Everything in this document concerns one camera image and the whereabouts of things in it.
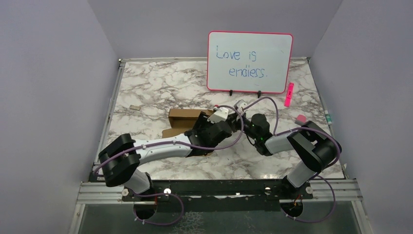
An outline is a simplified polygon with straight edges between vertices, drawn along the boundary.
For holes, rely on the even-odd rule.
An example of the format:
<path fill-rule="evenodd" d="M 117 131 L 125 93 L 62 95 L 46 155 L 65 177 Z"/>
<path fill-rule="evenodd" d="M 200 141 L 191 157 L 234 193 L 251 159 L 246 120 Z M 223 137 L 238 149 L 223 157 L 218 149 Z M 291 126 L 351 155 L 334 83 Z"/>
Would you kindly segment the brown cardboard box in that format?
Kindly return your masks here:
<path fill-rule="evenodd" d="M 168 119 L 170 128 L 162 131 L 162 141 L 171 144 L 159 146 L 156 150 L 161 158 L 207 156 L 214 148 L 206 136 L 206 129 L 211 125 L 207 121 L 212 110 L 170 109 Z"/>

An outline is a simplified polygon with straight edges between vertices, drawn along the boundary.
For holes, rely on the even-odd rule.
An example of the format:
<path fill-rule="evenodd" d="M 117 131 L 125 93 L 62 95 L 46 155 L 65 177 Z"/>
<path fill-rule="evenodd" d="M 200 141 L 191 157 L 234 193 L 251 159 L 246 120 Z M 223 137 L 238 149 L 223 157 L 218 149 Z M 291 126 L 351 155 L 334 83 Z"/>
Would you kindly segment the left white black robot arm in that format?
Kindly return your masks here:
<path fill-rule="evenodd" d="M 133 140 L 122 134 L 98 154 L 101 171 L 107 187 L 124 185 L 141 200 L 151 198 L 153 187 L 148 173 L 138 166 L 173 157 L 205 156 L 220 150 L 219 144 L 233 133 L 231 125 L 240 120 L 237 112 L 220 108 L 211 115 L 201 112 L 192 129 L 176 136 L 157 140 Z"/>

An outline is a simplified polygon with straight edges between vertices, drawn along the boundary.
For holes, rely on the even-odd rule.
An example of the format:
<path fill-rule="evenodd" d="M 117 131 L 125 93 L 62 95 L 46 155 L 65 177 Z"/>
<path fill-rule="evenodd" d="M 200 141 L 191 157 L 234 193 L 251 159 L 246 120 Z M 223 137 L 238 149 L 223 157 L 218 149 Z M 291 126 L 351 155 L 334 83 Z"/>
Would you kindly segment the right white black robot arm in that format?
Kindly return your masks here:
<path fill-rule="evenodd" d="M 301 186 L 338 161 L 341 145 L 316 123 L 308 121 L 289 132 L 274 135 L 263 114 L 251 119 L 242 117 L 244 133 L 254 140 L 253 146 L 264 156 L 272 156 L 294 150 L 300 157 L 297 166 L 282 179 L 281 192 L 286 198 L 294 198 Z"/>

